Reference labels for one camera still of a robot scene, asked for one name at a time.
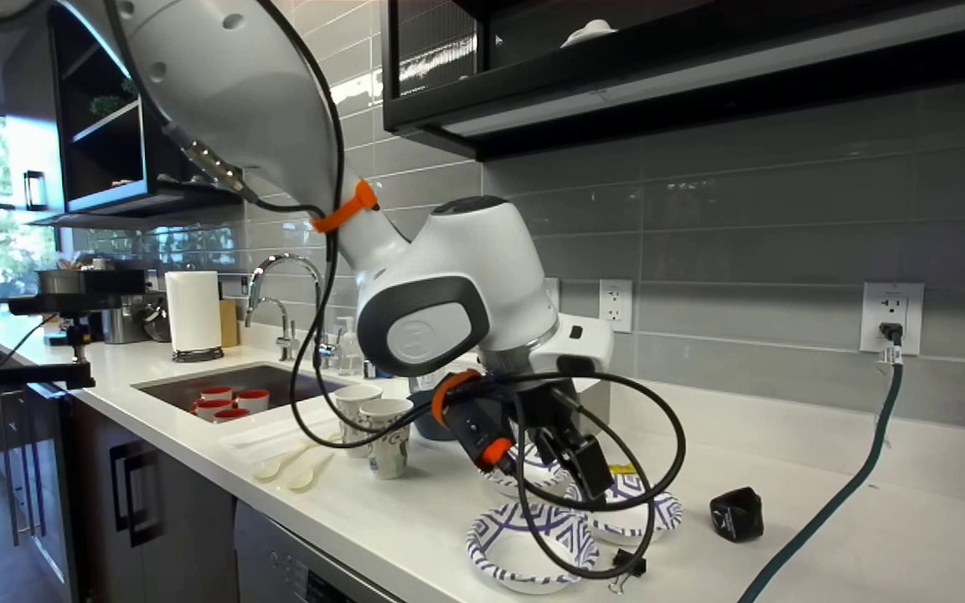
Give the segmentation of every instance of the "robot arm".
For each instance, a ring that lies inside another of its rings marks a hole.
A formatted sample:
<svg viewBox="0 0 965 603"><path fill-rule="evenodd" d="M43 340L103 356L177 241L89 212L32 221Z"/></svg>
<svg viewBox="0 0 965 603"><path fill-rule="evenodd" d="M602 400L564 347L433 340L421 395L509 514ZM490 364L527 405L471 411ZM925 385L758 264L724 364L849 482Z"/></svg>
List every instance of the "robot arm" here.
<svg viewBox="0 0 965 603"><path fill-rule="evenodd" d="M371 364L421 374L479 347L486 374L607 369L611 328L568 319L543 292L543 262L520 212L499 199L461 199L428 215L404 241L346 172L336 99L317 62L268 0L103 0L119 61L208 179L266 208L354 215L338 248L358 286L358 340ZM601 445L578 438L567 381L517 385L539 448L573 470L587 499L611 487ZM449 405L466 452L482 465L509 420L475 429L475 401Z"/></svg>

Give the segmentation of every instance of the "cabinet door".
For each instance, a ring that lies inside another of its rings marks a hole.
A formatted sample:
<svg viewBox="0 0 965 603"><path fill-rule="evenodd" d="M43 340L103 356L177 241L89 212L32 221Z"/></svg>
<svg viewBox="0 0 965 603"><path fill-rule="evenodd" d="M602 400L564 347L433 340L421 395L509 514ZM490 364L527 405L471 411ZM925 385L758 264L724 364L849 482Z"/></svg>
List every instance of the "cabinet door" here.
<svg viewBox="0 0 965 603"><path fill-rule="evenodd" d="M94 409L69 415L80 598L233 603L233 499Z"/></svg>
<svg viewBox="0 0 965 603"><path fill-rule="evenodd" d="M27 445L29 455L29 499L32 499L32 531L27 545L36 565L46 569L46 584L65 603L77 598L77 569L75 569L75 531L69 531L69 474L65 455L65 409L68 400L56 385L29 385L32 393L32 434Z"/></svg>
<svg viewBox="0 0 965 603"><path fill-rule="evenodd" d="M147 564L136 543L125 537L125 458L119 448L136 438L75 401L69 411L69 474L77 515L77 586L85 603L133 603L147 596Z"/></svg>
<svg viewBox="0 0 965 603"><path fill-rule="evenodd" d="M154 564L150 598L233 603L233 499L171 455L156 455L156 489L165 531L147 545Z"/></svg>

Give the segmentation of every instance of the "black cabinet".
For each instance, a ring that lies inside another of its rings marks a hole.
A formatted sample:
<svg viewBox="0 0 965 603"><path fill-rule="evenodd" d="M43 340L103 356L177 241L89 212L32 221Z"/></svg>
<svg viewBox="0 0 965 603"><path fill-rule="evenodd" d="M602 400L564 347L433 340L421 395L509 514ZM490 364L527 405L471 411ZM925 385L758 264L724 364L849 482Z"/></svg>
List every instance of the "black cabinet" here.
<svg viewBox="0 0 965 603"><path fill-rule="evenodd" d="M77 584L94 603L233 603L233 499L75 401Z"/></svg>
<svg viewBox="0 0 965 603"><path fill-rule="evenodd" d="M386 132L497 156L965 81L965 0L386 0Z"/></svg>
<svg viewBox="0 0 965 603"><path fill-rule="evenodd" d="M75 8L50 10L68 215L161 215L237 205L165 136L119 56Z"/></svg>

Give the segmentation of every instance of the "kitchen counter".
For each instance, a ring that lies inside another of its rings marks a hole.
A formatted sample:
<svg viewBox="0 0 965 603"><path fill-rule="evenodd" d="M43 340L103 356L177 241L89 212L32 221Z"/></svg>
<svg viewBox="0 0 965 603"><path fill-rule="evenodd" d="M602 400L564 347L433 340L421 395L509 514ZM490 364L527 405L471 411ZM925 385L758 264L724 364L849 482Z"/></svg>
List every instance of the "kitchen counter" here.
<svg viewBox="0 0 965 603"><path fill-rule="evenodd" d="M29 319L0 321L0 345L9 347L29 324ZM32 364L69 362L69 352L50 347L36 334L21 347L21 357ZM156 340L89 345L87 357L98 385L77 393L80 401L383 591L412 603L520 598L482 584L466 564L466 537L475 515L501 499L459 445L412 438L412 474L395 482L375 479L363 458L338 452L315 489L289 493L281 482L252 474L255 443L301 438L289 434L296 431L289 409L211 426L133 390L136 381L274 362L272 331L248 328L244 345L228 347L218 362L182 364ZM679 411L691 438L686 465L672 482L683 524L654 543L650 573L631 581L621 596L607 584L578 584L552 598L737 598L777 545L861 465L882 405L839 411L663 381L654 381L654 390ZM317 401L306 401L301 411L317 429L336 429ZM650 455L658 474L669 458L666 421L618 390L611 421ZM737 487L755 487L765 499L765 537L745 545L712 537L708 518L708 499ZM795 557L759 598L965 598L965 429L893 420L873 479Z"/></svg>

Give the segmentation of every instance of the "cup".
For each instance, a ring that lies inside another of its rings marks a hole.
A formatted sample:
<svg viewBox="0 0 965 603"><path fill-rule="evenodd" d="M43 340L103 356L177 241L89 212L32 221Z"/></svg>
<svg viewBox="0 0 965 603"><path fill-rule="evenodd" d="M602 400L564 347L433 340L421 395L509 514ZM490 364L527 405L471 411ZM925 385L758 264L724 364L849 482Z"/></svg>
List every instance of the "cup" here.
<svg viewBox="0 0 965 603"><path fill-rule="evenodd" d="M202 415L202 420L208 420L208 421L214 421L214 415L223 411L223 409L233 409L233 401L221 401L221 400L214 400L214 401L211 401L211 400L198 400L198 401L190 405L190 411Z"/></svg>
<svg viewBox="0 0 965 603"><path fill-rule="evenodd" d="M233 401L233 390L228 390L228 385L208 385L208 390L202 390L202 401Z"/></svg>
<svg viewBox="0 0 965 603"><path fill-rule="evenodd" d="M358 409L383 400L383 390L368 385L368 381L354 381L346 390L336 390L328 395L336 401L336 409L349 420L349 421L363 421ZM364 438L364 431L358 431L354 426L343 421L343 443L358 443ZM364 445L349 448L349 455L368 458Z"/></svg>
<svg viewBox="0 0 965 603"><path fill-rule="evenodd" d="M233 405L244 411L266 411L272 405L272 390L237 390Z"/></svg>
<svg viewBox="0 0 965 603"><path fill-rule="evenodd" d="M237 405L223 405L221 411L214 411L214 421L233 421L233 420L244 420L252 415L248 409L237 409Z"/></svg>
<svg viewBox="0 0 965 603"><path fill-rule="evenodd" d="M358 405L358 420L364 429L389 429L410 409L410 400L375 400L368 405ZM368 465L379 479L410 474L410 426L368 443Z"/></svg>

